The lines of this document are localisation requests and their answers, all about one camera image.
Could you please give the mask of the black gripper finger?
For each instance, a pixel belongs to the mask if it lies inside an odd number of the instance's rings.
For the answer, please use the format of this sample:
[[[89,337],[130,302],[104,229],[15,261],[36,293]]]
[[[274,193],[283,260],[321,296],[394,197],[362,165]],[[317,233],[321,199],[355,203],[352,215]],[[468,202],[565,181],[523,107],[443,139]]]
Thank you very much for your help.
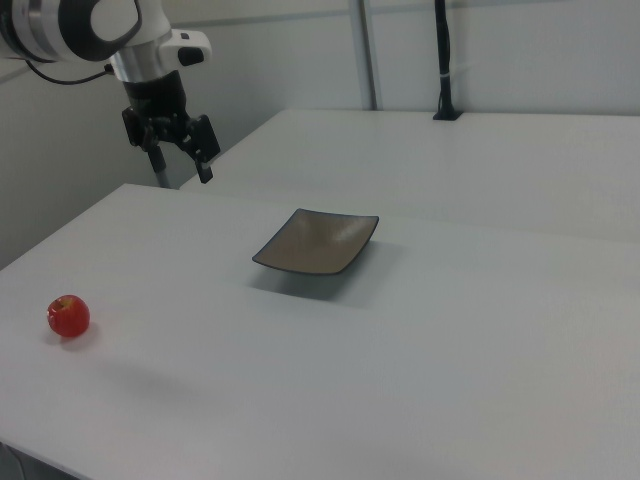
[[[144,151],[149,157],[149,161],[155,173],[162,173],[166,170],[166,161],[162,153],[160,145],[151,141],[144,145]]]
[[[221,152],[209,117],[202,115],[192,118],[187,133],[186,152],[195,163],[200,182],[206,184],[214,177],[211,162]]]

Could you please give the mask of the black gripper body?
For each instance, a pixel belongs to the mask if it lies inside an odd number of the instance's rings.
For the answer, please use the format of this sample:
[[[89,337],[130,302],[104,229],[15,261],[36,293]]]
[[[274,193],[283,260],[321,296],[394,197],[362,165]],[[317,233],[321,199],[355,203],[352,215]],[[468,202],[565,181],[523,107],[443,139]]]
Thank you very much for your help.
[[[122,112],[133,146],[150,151],[160,141],[180,144],[191,122],[178,71],[149,82],[124,83],[130,106]]]

